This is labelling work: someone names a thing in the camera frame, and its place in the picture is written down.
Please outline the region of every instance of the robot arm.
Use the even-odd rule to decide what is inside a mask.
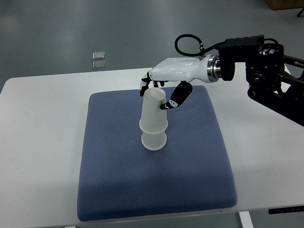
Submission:
[[[200,52],[188,54],[180,51],[178,41],[183,37],[195,38]],[[248,96],[304,126],[304,72],[297,79],[284,71],[284,64],[304,69],[304,60],[284,55],[284,47],[276,40],[265,39],[264,36],[232,38],[205,49],[198,37],[184,34],[175,40],[175,48],[182,55],[199,58],[168,58],[150,70],[141,81],[141,96],[151,81],[154,87],[158,87],[158,82],[164,86],[168,81],[181,81],[161,109],[180,106],[192,91],[189,83],[192,80],[212,83],[222,78],[231,81],[235,63],[245,62]],[[218,56],[206,55],[213,49],[218,50]],[[282,82],[290,85],[285,93],[281,89]]]

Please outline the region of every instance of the white table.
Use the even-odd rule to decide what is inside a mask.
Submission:
[[[148,70],[6,82],[0,94],[0,227],[84,224],[76,202],[89,97],[138,89]],[[193,85],[208,90],[235,177],[237,205],[222,212],[304,205],[304,128],[248,98],[244,64],[237,64],[231,82]]]

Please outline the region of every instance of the textured fabric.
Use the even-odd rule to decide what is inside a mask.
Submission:
[[[167,100],[174,88],[164,88]],[[167,143],[149,151],[139,90],[89,100],[77,214],[81,221],[233,207],[234,178],[207,90],[167,111]]]

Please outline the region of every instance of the translucent cup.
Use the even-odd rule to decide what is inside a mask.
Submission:
[[[160,150],[162,147],[165,146],[167,142],[167,135],[165,131],[159,134],[148,134],[142,132],[142,144],[145,148],[150,151],[157,151]]]
[[[150,88],[145,91],[139,126],[142,130],[143,146],[151,151],[161,149],[167,142],[165,133],[168,127],[167,110],[160,108],[164,103],[166,103],[166,93],[162,89]]]

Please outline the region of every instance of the concrete floor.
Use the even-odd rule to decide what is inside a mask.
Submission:
[[[177,36],[199,36],[206,47],[227,38],[265,35],[304,59],[304,15],[272,11],[264,0],[1,0],[0,91],[12,77],[92,71],[92,53],[105,51],[105,70],[153,67]],[[182,50],[197,52],[184,39]],[[295,76],[301,70],[291,67]],[[304,213],[251,212],[255,228],[302,227]],[[237,214],[90,227],[240,227]]]

